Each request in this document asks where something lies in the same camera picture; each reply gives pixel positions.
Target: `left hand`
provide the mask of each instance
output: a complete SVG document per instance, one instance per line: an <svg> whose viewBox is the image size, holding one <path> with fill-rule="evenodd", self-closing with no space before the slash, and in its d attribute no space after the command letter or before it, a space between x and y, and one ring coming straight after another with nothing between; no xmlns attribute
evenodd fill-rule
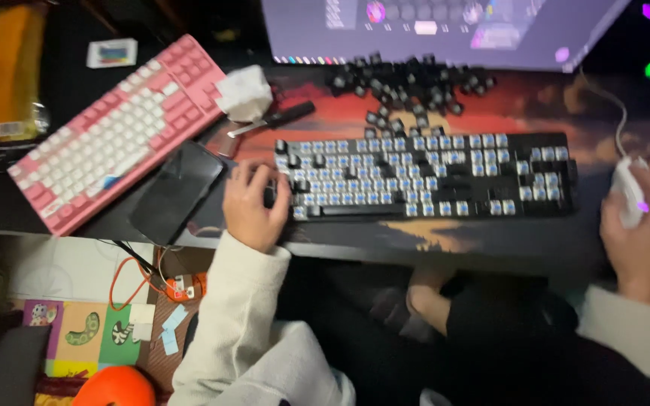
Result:
<svg viewBox="0 0 650 406"><path fill-rule="evenodd" d="M271 179L277 180L277 199L267 209L263 199ZM271 162L264 159L240 162L227 181L222 202L228 232L240 243L266 254L275 246L287 222L290 195L287 177L278 173Z"/></svg>

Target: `smartphone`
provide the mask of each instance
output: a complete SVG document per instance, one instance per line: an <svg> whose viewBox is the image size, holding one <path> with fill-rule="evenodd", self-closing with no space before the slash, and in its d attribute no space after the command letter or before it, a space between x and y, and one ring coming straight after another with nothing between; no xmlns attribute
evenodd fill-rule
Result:
<svg viewBox="0 0 650 406"><path fill-rule="evenodd" d="M220 159L202 145L186 141L137 202L130 224L156 245L173 244L223 169Z"/></svg>

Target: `blue sticky note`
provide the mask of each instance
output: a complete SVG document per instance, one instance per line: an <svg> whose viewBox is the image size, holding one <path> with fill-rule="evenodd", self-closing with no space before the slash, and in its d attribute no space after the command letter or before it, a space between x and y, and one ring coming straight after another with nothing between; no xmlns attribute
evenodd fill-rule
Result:
<svg viewBox="0 0 650 406"><path fill-rule="evenodd" d="M162 332L162 344L165 347L165 354L172 355L179 352L180 347L177 346L177 336L175 336L174 330L165 330Z"/></svg>
<svg viewBox="0 0 650 406"><path fill-rule="evenodd" d="M187 317L187 310L185 306L177 306L177 308L172 312L172 314L162 323L162 328L165 330L175 331L177 326Z"/></svg>

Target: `computer monitor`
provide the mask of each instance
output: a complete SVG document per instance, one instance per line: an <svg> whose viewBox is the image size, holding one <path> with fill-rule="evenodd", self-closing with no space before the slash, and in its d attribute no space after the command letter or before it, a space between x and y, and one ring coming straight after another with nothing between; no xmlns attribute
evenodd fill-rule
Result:
<svg viewBox="0 0 650 406"><path fill-rule="evenodd" d="M438 62L571 72L629 0L261 0L273 59Z"/></svg>

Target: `white mouse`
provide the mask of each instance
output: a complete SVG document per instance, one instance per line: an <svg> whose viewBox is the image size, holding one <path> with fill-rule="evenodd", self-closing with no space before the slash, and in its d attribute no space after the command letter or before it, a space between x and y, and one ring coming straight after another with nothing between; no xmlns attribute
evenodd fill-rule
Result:
<svg viewBox="0 0 650 406"><path fill-rule="evenodd" d="M629 169L631 164L648 170L648 164L643 158L638 157L635 161L632 161L631 158L624 157L616 165L611 185L611 190L619 191L626 197L626 206L621 209L620 217L623 227L629 229L636 228L641 222L641 218L644 217L644 213L648 212L644 191Z"/></svg>

